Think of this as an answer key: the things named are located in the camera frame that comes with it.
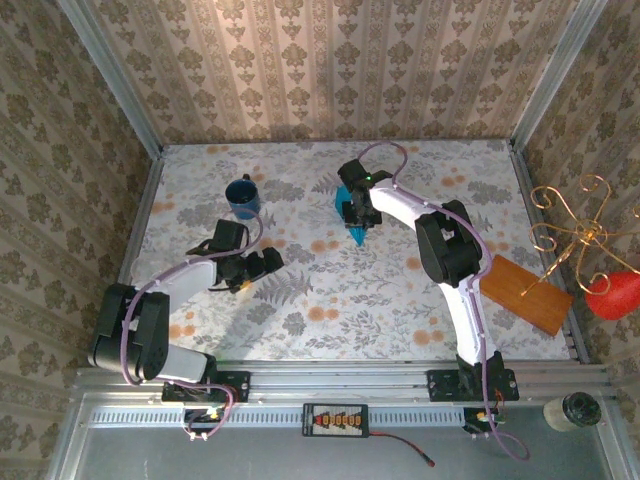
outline teal object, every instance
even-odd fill
[[[340,217],[344,220],[342,213],[342,202],[351,202],[351,194],[344,185],[338,187],[336,191],[336,210],[340,214]],[[352,227],[349,229],[351,236],[356,241],[359,247],[364,243],[364,237],[367,235],[367,231],[362,227]]]

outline gold wire ornament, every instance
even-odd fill
[[[604,272],[596,272],[592,275],[591,280],[589,281],[589,285],[593,284],[596,280],[604,279],[606,282],[606,288],[603,291],[594,292],[589,289],[581,280],[580,270],[582,269],[582,263],[584,261],[584,257],[587,254],[588,249],[596,248],[600,251],[603,251],[611,258],[615,259],[618,263],[628,268],[632,272],[640,275],[640,270],[633,268],[627,262],[622,260],[620,257],[615,255],[611,250],[609,250],[606,246],[607,240],[610,237],[621,237],[624,235],[636,235],[640,234],[640,230],[635,231],[627,231],[627,232],[617,232],[610,233],[608,232],[600,223],[602,218],[602,213],[604,211],[604,207],[611,198],[613,194],[613,190],[611,189],[611,185],[600,175],[595,175],[593,173],[588,173],[580,177],[580,188],[588,194],[594,193],[600,186],[604,186],[607,190],[607,193],[598,208],[595,216],[593,218],[578,218],[576,214],[571,210],[569,204],[564,199],[562,194],[558,191],[557,188],[550,186],[540,186],[536,187],[531,191],[531,201],[533,204],[541,209],[548,210],[555,205],[553,198],[556,197],[564,209],[569,213],[571,218],[574,220],[573,230],[568,228],[558,227],[556,225],[552,225],[546,222],[540,222],[534,224],[529,229],[529,239],[536,250],[540,252],[553,252],[558,247],[558,242],[555,238],[548,235],[547,230],[553,230],[555,232],[570,234],[572,241],[569,245],[557,256],[556,260],[549,265],[549,268],[542,274],[542,276],[534,283],[532,283],[529,287],[527,287],[520,295],[525,296],[527,293],[531,291],[533,287],[543,282],[545,279],[549,277],[559,266],[561,263],[567,261],[569,257],[575,252],[578,253],[578,263],[576,264],[576,272],[575,278],[578,282],[578,286],[587,293],[592,295],[605,295],[611,289],[611,280],[609,276]],[[636,218],[640,218],[640,205],[637,205],[633,208],[633,215]],[[543,233],[536,235],[536,229],[543,228]]]

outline wooden block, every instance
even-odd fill
[[[528,270],[496,255],[491,272],[480,280],[480,291],[543,332],[555,336],[567,317],[573,297],[549,283],[539,283],[521,296],[537,279]]]

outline metal base plate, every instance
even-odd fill
[[[427,372],[427,389],[429,400],[432,402],[481,402],[482,393],[469,394],[460,385],[458,370],[429,370]],[[493,376],[489,381],[489,400],[496,400],[496,389],[502,393],[505,400],[519,400],[518,384],[513,370],[505,369],[500,375]]]
[[[235,401],[246,403],[249,400],[249,390],[251,386],[251,373],[249,372],[217,372],[216,382],[220,385],[233,387]],[[210,405],[212,403],[225,403],[226,394],[221,390],[194,390],[185,389],[178,385],[165,383],[162,387],[162,403],[180,403],[190,406]]]

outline patterned wallpaper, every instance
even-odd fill
[[[594,172],[611,182],[615,196],[603,216],[611,231],[640,229],[631,212],[640,204],[638,58],[640,1],[611,0],[527,146],[534,183],[559,187],[582,214],[593,216],[599,202],[580,192],[579,176]],[[567,218],[561,210],[550,213],[555,221]],[[559,248],[563,243],[561,237]],[[640,267],[640,236],[621,237],[609,245]],[[593,271],[620,268],[597,255],[586,267],[586,282]],[[620,387],[622,410],[640,452],[640,310],[606,322],[591,313],[581,294],[576,307],[591,353],[610,365]]]
[[[0,2],[0,478],[40,478],[149,160],[55,2]]]
[[[90,0],[165,144],[510,136],[577,0]]]

